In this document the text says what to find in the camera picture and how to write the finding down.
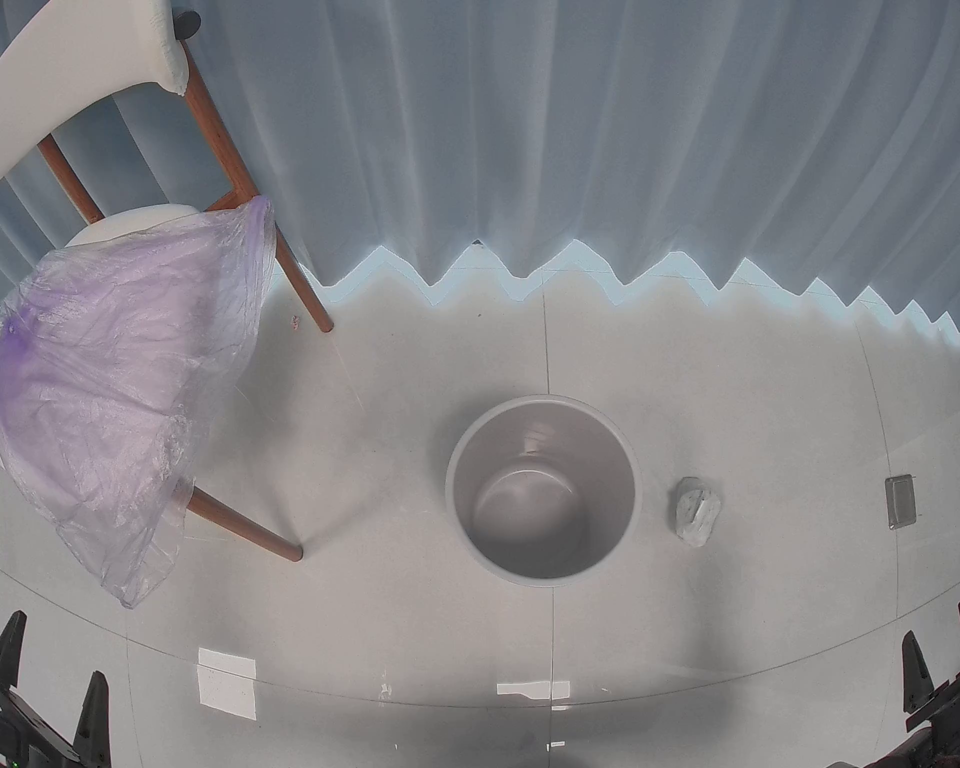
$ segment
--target crumpled plastic wrapper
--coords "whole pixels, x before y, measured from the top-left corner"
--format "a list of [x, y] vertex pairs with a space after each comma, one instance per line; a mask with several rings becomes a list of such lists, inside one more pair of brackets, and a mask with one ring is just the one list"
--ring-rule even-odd
[[258, 197], [52, 251], [0, 303], [0, 462], [128, 608], [173, 568], [275, 248]]
[[699, 477], [685, 477], [677, 486], [677, 536], [690, 546], [703, 546], [723, 507], [720, 496]]

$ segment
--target chair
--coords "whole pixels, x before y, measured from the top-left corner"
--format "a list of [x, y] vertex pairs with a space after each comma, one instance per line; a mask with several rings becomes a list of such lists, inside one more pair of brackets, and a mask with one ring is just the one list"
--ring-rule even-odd
[[[105, 217], [50, 132], [95, 101], [136, 84], [157, 83], [186, 100], [231, 189], [207, 210], [233, 208], [258, 194], [243, 159], [181, 43], [196, 33], [194, 12], [175, 19], [168, 0], [49, 0], [0, 56], [0, 177], [35, 145], [87, 221], [68, 245], [109, 240], [196, 213], [162, 204]], [[324, 332], [333, 327], [279, 230], [276, 261]], [[292, 562], [303, 557], [284, 540], [195, 489], [187, 509]]]

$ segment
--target gray bucket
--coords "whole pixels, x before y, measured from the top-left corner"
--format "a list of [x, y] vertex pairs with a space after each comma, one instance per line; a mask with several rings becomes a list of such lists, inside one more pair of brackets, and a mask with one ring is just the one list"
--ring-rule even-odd
[[639, 471], [626, 438], [579, 400], [534, 395], [488, 411], [446, 471], [454, 528], [487, 569], [555, 587], [593, 570], [632, 530]]

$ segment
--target curtain fold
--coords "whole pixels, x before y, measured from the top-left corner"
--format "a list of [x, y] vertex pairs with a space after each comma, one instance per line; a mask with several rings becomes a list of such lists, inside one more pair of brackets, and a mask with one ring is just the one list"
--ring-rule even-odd
[[[38, 6], [8, 0], [0, 44]], [[213, 98], [324, 284], [380, 245], [433, 283], [476, 239], [517, 276], [579, 239], [623, 282], [684, 251], [721, 286], [749, 257], [795, 293], [960, 320], [948, 0], [193, 8]], [[227, 188], [156, 86], [55, 136], [105, 213]], [[82, 225], [35, 154], [0, 186], [0, 293]]]

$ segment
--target translucent trash bag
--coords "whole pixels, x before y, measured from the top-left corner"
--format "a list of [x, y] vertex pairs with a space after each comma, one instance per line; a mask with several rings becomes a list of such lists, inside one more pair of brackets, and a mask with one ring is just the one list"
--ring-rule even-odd
[[173, 567], [275, 248], [258, 197], [49, 252], [0, 303], [0, 461], [128, 608]]

